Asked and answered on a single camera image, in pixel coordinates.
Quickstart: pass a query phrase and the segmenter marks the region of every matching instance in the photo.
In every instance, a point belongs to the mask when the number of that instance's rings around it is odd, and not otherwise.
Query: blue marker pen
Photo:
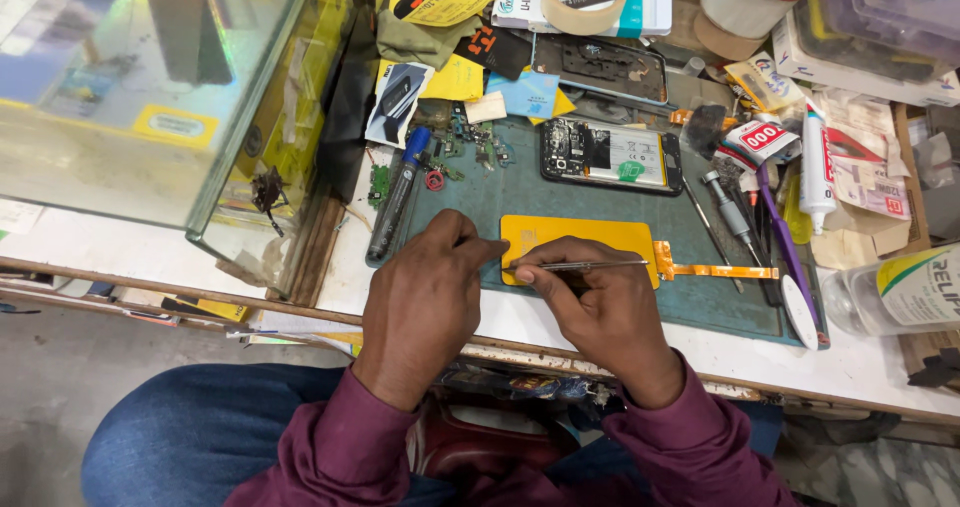
[[[424,126],[418,127],[414,133],[410,134],[407,140],[407,148],[403,152],[403,159],[400,166],[396,169],[396,182],[390,188],[390,195],[387,197],[387,206],[380,212],[376,219],[376,226],[373,228],[373,236],[369,240],[369,248],[366,250],[366,259],[369,261],[380,261],[383,256],[387,256],[387,250],[390,248],[390,241],[394,237],[394,231],[401,223],[403,207],[406,206],[410,198],[410,191],[414,187],[414,179],[417,177],[417,170],[420,169],[420,162],[416,156],[423,151],[430,143],[430,130]]]

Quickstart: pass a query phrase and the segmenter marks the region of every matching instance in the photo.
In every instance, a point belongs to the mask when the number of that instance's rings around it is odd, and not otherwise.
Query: concrete floor
[[[214,332],[5,301],[0,314],[0,506],[83,506],[80,462],[101,419],[147,379],[195,363],[342,367],[339,351],[244,348]]]

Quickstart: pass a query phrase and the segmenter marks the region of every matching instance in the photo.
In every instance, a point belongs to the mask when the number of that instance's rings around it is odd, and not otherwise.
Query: knee
[[[188,433],[191,405],[222,365],[180,366],[134,389],[111,409],[83,454],[80,485],[91,506],[137,504],[131,494],[168,474],[169,456]]]

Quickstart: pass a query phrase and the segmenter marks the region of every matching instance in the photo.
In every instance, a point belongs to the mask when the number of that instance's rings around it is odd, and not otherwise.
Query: maroon sleeve
[[[276,449],[279,463],[234,489],[224,505],[398,503],[410,486],[406,432],[416,421],[370,394],[348,367],[329,402],[296,408]]]
[[[624,396],[626,413],[603,420],[606,435],[630,452],[655,499],[671,506],[796,505],[773,464],[750,449],[747,415],[708,394],[686,359],[683,366],[686,383],[673,404],[649,411]]]

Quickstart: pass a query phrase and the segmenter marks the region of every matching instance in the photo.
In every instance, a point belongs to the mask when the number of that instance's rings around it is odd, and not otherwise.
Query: green cloth
[[[461,38],[472,36],[483,26],[480,16],[450,26],[424,26],[405,22],[389,9],[380,10],[376,19],[376,48],[381,58],[420,62],[437,70],[444,68]]]

